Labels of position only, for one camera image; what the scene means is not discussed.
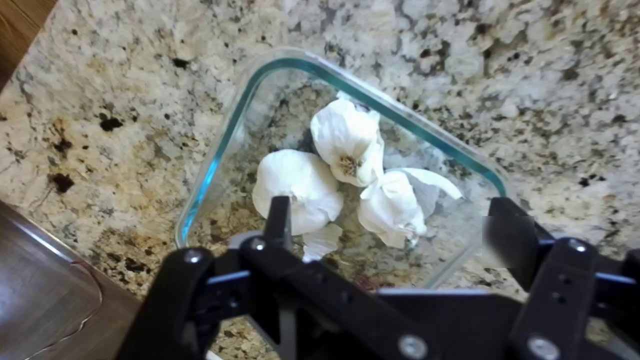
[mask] speckled granite surface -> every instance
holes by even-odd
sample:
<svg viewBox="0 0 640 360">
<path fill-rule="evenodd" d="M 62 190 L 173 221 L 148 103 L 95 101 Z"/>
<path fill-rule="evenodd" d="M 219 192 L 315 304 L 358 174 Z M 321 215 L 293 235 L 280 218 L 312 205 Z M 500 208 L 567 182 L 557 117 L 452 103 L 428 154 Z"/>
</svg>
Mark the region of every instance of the speckled granite surface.
<svg viewBox="0 0 640 360">
<path fill-rule="evenodd" d="M 234 78 L 300 45 L 494 158 L 549 230 L 620 256 L 640 246 L 638 13 L 635 0 L 59 0 L 0 95 L 0 198 L 141 293 Z M 448 284 L 517 292 L 487 254 Z M 219 345 L 263 355 L 244 323 Z"/>
</svg>

